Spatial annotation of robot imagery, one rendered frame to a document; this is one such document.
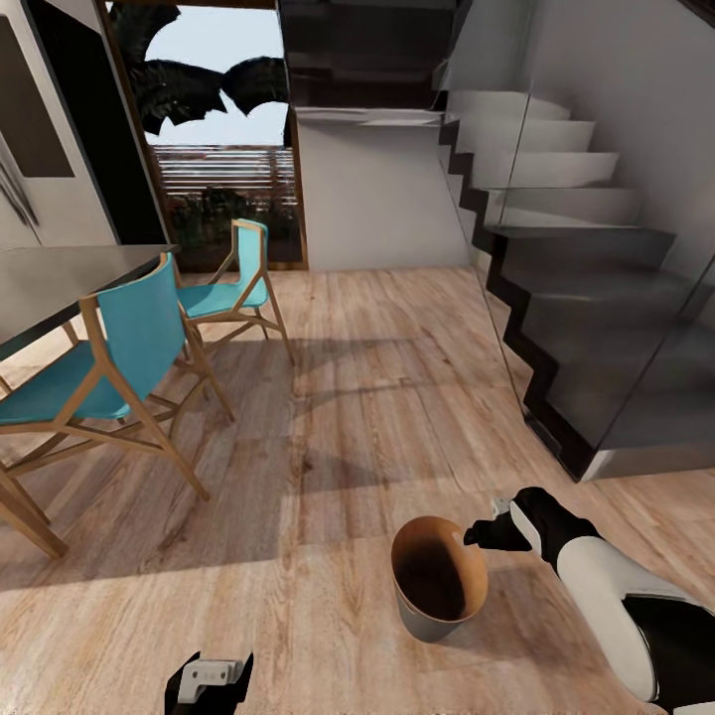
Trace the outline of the trash can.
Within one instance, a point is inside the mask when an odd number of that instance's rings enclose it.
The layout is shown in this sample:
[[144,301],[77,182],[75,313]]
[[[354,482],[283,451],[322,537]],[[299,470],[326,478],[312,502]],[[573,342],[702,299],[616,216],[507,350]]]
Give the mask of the trash can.
[[445,517],[422,515],[393,539],[391,570],[404,627],[434,643],[470,619],[485,603],[489,569],[478,543],[472,557],[453,533],[466,529]]

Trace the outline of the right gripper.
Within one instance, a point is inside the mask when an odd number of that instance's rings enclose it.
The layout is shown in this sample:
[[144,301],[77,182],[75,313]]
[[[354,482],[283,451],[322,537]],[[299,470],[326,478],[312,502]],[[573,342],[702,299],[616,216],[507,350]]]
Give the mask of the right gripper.
[[498,517],[495,521],[479,520],[473,524],[473,528],[468,528],[464,537],[464,544],[471,545],[478,543],[484,549],[498,549],[505,551],[531,551],[533,546],[530,543],[517,543],[513,541],[502,526],[502,519]]

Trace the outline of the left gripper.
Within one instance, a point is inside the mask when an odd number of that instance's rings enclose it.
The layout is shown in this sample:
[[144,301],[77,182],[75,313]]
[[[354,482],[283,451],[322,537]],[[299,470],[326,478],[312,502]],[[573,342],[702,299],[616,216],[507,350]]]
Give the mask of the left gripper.
[[209,685],[195,704],[178,702],[183,669],[181,667],[169,681],[165,691],[164,715],[233,715],[237,704],[244,702],[253,667],[253,654],[243,665],[243,672],[234,684]]

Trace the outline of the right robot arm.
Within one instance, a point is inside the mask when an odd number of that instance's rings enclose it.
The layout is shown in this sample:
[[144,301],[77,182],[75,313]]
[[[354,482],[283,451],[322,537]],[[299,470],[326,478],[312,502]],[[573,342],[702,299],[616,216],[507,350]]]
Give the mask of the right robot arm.
[[464,544],[536,552],[572,595],[629,693],[669,715],[715,715],[715,614],[609,543],[544,488],[492,497]]

